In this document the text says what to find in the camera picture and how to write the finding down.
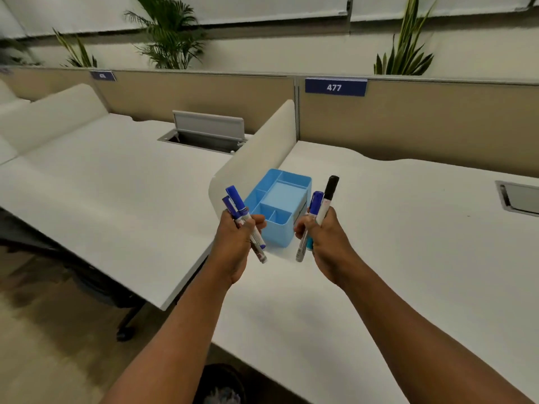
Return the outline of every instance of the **blue desk organizer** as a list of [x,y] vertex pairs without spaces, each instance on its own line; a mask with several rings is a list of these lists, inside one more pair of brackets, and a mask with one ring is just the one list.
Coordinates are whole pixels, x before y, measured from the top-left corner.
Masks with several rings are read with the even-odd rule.
[[312,178],[270,169],[245,199],[251,214],[263,214],[264,241],[286,248],[294,237],[294,223],[310,201]]

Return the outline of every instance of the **wall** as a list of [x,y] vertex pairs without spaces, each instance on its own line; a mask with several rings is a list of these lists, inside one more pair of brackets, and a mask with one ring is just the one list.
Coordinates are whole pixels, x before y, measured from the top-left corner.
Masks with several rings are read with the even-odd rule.
[[[377,53],[389,52],[392,31],[362,34],[283,36],[211,40],[203,63],[193,69],[217,72],[277,72],[370,75]],[[436,54],[426,76],[539,79],[539,26],[436,29],[425,33]],[[148,68],[147,59],[127,41],[86,41],[101,67]],[[34,46],[46,66],[67,56],[56,45]]]

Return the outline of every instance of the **floor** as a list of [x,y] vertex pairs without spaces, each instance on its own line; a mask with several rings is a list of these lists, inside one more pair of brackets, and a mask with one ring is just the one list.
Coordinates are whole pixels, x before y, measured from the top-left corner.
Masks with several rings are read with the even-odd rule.
[[[167,316],[145,306],[133,322],[133,340],[118,343],[115,328],[124,314],[81,292],[55,261],[0,247],[0,402],[99,402]],[[238,369],[249,403],[305,404],[217,346],[207,362]]]

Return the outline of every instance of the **beige partition panel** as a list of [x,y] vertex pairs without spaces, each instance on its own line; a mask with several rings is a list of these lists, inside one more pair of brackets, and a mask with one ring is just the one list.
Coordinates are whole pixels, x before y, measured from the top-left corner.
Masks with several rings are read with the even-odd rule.
[[173,121],[172,110],[242,117],[255,133],[289,99],[294,80],[283,76],[114,71],[96,81],[112,113],[137,120]]
[[539,86],[370,80],[365,97],[306,94],[300,140],[539,177]]
[[10,67],[10,74],[0,74],[11,90],[22,99],[37,101],[45,96],[66,90],[79,83],[94,87],[87,69]]

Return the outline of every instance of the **forearm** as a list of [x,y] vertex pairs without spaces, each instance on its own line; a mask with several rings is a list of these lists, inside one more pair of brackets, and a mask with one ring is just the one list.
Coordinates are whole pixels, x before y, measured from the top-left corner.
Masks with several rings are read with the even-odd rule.
[[341,287],[413,403],[531,403],[485,362],[402,300],[363,262]]
[[204,266],[104,404],[191,404],[230,282]]

